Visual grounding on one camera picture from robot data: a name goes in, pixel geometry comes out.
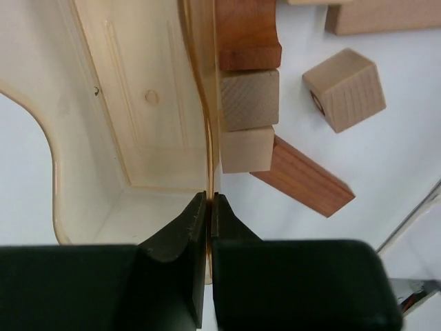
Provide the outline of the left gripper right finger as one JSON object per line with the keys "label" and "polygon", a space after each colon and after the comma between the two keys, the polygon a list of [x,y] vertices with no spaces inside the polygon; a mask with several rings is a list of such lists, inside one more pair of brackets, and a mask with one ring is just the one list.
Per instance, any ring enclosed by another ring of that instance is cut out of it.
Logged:
{"label": "left gripper right finger", "polygon": [[400,330],[375,250],[356,240],[265,241],[214,197],[213,299],[219,330]]}

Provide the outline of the reddish long plank block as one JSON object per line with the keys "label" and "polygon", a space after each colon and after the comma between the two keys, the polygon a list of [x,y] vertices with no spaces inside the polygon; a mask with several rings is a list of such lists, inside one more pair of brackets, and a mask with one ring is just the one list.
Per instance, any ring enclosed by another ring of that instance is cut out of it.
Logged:
{"label": "reddish long plank block", "polygon": [[270,169],[252,175],[327,218],[356,197],[344,181],[278,136]]}

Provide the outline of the dark red arch block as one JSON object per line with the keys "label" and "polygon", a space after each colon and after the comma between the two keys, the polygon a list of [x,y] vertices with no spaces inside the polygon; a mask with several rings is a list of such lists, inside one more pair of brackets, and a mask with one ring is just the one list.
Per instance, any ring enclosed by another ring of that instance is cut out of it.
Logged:
{"label": "dark red arch block", "polygon": [[218,66],[222,71],[272,70],[282,46],[276,29],[276,1],[214,2]]}

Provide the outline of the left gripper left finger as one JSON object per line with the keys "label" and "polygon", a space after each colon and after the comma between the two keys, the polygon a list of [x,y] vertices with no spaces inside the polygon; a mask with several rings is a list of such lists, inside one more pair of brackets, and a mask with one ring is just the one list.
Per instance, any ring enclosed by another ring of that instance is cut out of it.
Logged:
{"label": "left gripper left finger", "polygon": [[205,193],[138,245],[1,249],[2,330],[196,330],[205,286]]}

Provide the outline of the light long plank block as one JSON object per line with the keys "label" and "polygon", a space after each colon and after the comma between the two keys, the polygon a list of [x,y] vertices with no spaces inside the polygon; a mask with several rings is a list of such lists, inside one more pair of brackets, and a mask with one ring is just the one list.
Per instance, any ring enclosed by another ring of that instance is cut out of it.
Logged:
{"label": "light long plank block", "polygon": [[325,30],[335,35],[425,30],[439,27],[439,0],[359,0],[330,5],[325,21]]}

